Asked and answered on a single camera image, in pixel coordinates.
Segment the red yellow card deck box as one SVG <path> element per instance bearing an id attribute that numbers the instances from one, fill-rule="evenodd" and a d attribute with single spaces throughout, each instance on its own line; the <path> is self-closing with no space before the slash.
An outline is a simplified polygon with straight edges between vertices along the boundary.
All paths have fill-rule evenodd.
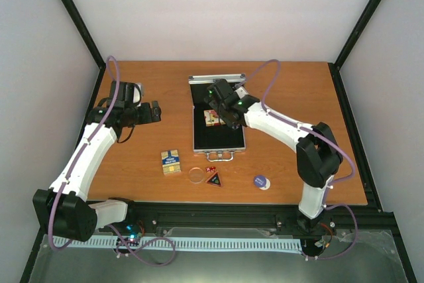
<path id="1" fill-rule="evenodd" d="M 203 116 L 206 127 L 221 126 L 225 124 L 224 120 L 222 120 L 213 109 L 205 110 Z"/>

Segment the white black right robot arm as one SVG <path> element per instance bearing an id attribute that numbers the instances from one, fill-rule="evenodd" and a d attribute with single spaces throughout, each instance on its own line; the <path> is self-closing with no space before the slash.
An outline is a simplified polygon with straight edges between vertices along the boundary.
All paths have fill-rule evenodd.
<path id="1" fill-rule="evenodd" d="M 299 212 L 312 220 L 325 208 L 330 183 L 338 172 L 343 156 L 330 127 L 302 123 L 268 107 L 242 85 L 232 86 L 219 79 L 207 88 L 205 102 L 217 112 L 226 126 L 261 131 L 292 149 L 297 173 L 303 181 Z"/>

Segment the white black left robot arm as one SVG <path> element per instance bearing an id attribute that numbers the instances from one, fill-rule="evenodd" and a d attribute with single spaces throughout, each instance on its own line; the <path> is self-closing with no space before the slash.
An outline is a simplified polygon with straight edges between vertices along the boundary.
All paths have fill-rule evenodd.
<path id="1" fill-rule="evenodd" d="M 115 143 L 123 142 L 123 129 L 161 120 L 158 102 L 144 102 L 143 95 L 140 83 L 111 82 L 109 96 L 89 112 L 82 138 L 65 168 L 48 189 L 34 194 L 36 216 L 51 243 L 55 237 L 85 242 L 112 223 L 126 232 L 137 226 L 131 200 L 109 198 L 89 204 L 87 198 L 103 158 Z"/>

